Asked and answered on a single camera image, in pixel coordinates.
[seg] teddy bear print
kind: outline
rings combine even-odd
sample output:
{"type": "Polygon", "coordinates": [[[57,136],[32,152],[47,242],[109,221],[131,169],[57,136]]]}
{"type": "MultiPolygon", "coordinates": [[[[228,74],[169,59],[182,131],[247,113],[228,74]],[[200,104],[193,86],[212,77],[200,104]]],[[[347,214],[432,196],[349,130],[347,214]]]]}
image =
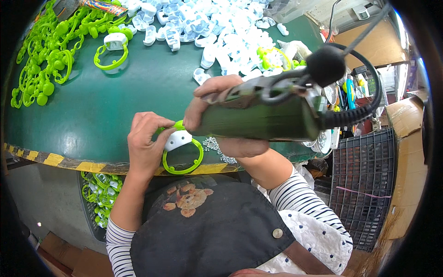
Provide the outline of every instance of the teddy bear print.
{"type": "Polygon", "coordinates": [[[171,211],[175,207],[179,207],[181,209],[180,213],[184,217],[192,216],[195,213],[195,208],[201,206],[206,201],[206,197],[214,193],[210,188],[195,188],[195,185],[189,182],[183,187],[171,187],[167,190],[168,194],[174,192],[177,194],[177,200],[174,203],[164,204],[163,209],[171,211]],[[180,195],[181,191],[187,192],[187,194],[180,195]]]}

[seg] pink string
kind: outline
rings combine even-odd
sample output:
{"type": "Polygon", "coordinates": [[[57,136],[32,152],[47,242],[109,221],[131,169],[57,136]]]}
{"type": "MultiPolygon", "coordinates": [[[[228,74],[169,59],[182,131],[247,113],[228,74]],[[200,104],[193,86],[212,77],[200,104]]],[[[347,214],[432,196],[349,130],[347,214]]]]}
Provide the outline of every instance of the pink string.
{"type": "Polygon", "coordinates": [[[350,190],[350,189],[345,188],[345,187],[336,187],[336,188],[342,189],[342,190],[344,190],[344,191],[350,191],[350,192],[362,193],[362,194],[364,194],[364,195],[367,195],[367,196],[370,196],[370,197],[375,197],[375,198],[391,198],[390,196],[376,196],[376,195],[372,195],[372,194],[369,194],[369,193],[364,193],[364,192],[359,192],[359,191],[353,191],[353,190],[350,190]]]}

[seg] floor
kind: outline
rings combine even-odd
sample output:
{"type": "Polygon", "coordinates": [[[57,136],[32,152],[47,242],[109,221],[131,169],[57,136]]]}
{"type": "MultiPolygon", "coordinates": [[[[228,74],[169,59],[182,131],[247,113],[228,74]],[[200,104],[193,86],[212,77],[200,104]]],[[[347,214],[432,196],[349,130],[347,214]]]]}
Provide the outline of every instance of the floor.
{"type": "Polygon", "coordinates": [[[31,164],[10,170],[7,181],[20,219],[37,238],[51,231],[80,249],[106,254],[105,243],[89,230],[77,171],[31,164]]]}

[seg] green workbench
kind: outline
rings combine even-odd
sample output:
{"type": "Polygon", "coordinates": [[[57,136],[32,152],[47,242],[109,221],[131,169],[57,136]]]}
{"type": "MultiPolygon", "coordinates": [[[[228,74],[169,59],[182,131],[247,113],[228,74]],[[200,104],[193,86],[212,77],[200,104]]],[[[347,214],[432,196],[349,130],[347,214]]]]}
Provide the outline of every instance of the green workbench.
{"type": "MultiPolygon", "coordinates": [[[[157,29],[161,27],[158,21],[154,25],[157,29]]],[[[288,36],[282,36],[276,26],[266,31],[274,42],[301,40],[312,51],[322,44],[318,27],[305,16],[285,26],[288,36]]],[[[20,109],[10,107],[10,92],[17,87],[27,56],[12,69],[4,118],[5,150],[62,168],[125,174],[129,162],[126,136],[135,113],[153,111],[174,121],[183,119],[192,92],[198,86],[192,74],[200,67],[203,48],[196,47],[194,42],[181,43],[179,51],[171,52],[165,41],[147,47],[142,42],[145,33],[137,32],[128,44],[126,67],[108,74],[93,63],[96,49],[103,44],[106,34],[97,39],[85,37],[74,56],[70,79],[62,85],[55,83],[54,94],[45,106],[34,103],[20,109]]],[[[110,64],[121,54],[122,51],[107,51],[101,56],[101,64],[110,64]]],[[[219,64],[216,62],[207,73],[220,75],[219,64]]],[[[205,138],[196,139],[202,142],[205,138]]],[[[271,146],[293,162],[312,159],[318,154],[299,143],[271,146]]],[[[189,144],[170,152],[167,160],[179,170],[188,168],[196,157],[197,148],[189,144]]],[[[237,164],[221,162],[220,156],[211,150],[205,152],[202,164],[193,174],[237,170],[237,164]]],[[[157,174],[168,173],[160,168],[157,174]]]]}

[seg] hand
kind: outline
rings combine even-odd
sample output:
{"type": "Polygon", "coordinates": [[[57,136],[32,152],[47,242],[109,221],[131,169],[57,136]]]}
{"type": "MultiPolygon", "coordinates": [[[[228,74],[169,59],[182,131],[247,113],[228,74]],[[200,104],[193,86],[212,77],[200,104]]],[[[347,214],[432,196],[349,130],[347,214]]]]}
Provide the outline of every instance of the hand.
{"type": "MultiPolygon", "coordinates": [[[[218,76],[206,80],[203,85],[194,90],[194,99],[186,109],[183,126],[193,131],[200,125],[202,113],[209,106],[200,97],[207,94],[220,94],[242,82],[238,75],[218,76]]],[[[223,154],[234,158],[251,158],[265,153],[269,148],[269,142],[265,140],[218,137],[217,142],[223,154]]]]}
{"type": "Polygon", "coordinates": [[[144,184],[151,180],[159,167],[166,141],[176,131],[176,128],[171,128],[174,123],[153,112],[135,114],[128,135],[128,176],[144,184]],[[160,127],[167,129],[159,134],[156,141],[152,141],[152,135],[160,127]]]}

